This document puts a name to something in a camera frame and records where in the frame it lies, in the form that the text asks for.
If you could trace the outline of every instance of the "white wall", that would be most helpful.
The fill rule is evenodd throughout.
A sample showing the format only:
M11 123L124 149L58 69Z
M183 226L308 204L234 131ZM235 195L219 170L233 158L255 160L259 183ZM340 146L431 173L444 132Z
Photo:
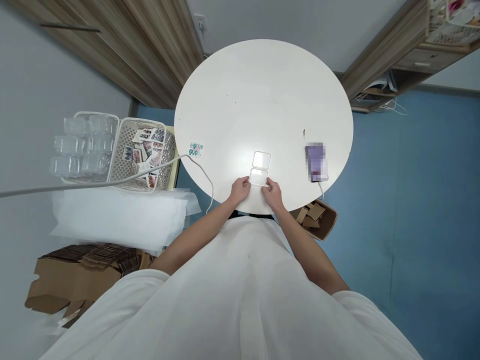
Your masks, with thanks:
M187 0L205 16L205 53L250 39L298 45L344 73L406 0ZM480 50L426 83L480 91Z
M57 184L54 135L77 111L126 117L130 96L0 2L0 191ZM0 199L0 349L38 359L46 315L24 307L36 258L60 246L48 193Z

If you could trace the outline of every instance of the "hand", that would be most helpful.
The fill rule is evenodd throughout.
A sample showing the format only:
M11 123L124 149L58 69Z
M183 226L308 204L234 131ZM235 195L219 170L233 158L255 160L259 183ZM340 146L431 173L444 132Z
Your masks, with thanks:
M278 210L284 207L284 203L282 201L282 191L280 190L280 186L277 182L273 181L271 178L266 178L266 183L270 185L270 187L262 186L261 193L265 197L266 203L268 206L276 213Z
M228 199L233 201L237 206L240 205L240 203L249 195L251 187L252 184L250 183L248 176L239 177L231 185L231 193Z

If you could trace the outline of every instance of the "white shirt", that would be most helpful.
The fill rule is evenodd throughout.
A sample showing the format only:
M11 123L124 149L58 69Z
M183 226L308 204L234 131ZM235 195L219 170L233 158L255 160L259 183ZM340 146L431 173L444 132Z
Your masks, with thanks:
M421 359L366 297L310 282L278 224L244 216L172 276L120 279L41 359Z

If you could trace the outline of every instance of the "clear plastic container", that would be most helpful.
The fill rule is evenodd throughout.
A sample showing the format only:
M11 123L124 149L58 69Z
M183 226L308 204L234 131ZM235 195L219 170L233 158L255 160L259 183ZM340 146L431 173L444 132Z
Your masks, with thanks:
M109 171L110 157L103 152L88 152L81 159L80 171L84 174L104 175Z
M271 157L272 155L268 152L255 151L249 178L252 185L262 187L267 183L267 176L269 175L267 169L270 167Z
M56 156L50 160L50 174L62 178L78 178L80 172L80 158L75 156Z
M93 134L87 139L86 149L89 152L100 152L104 154L111 154L114 148L115 139L110 134Z
M68 135L84 137L88 135L88 121L84 117L66 117L63 119L63 131Z
M57 153L61 155L82 156L87 141L83 137L74 135L55 136L53 146Z
M113 134L116 130L114 119L107 115L90 115L88 130L91 134Z

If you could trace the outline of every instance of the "cardboard box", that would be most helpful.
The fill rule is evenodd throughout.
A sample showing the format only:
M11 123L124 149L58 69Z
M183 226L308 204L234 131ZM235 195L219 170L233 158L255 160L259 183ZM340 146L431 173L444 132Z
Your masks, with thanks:
M312 220L309 216L306 216L303 219L303 222L301 223L301 225L304 228L319 228L320 227L319 221L318 220L317 221Z
M309 227L308 229L305 229L305 231L313 238L322 241L327 238L327 236L330 234L330 231L332 231L334 228L335 222L337 221L339 215L334 209L320 200L313 201L313 204L319 204L325 209L325 211L321 215L321 218L318 219L319 227ZM303 207L290 211L290 214L294 219L297 219L301 209L303 209Z
M299 209L298 215L296 216L296 221L301 224L305 217L307 216L307 213L309 212L309 209L306 207L302 207Z
M68 306L62 323L69 328L123 276L147 269L155 258L116 244L70 245L40 257L25 307L55 314Z
M312 220L317 221L324 213L325 208L315 203L313 207L306 213Z

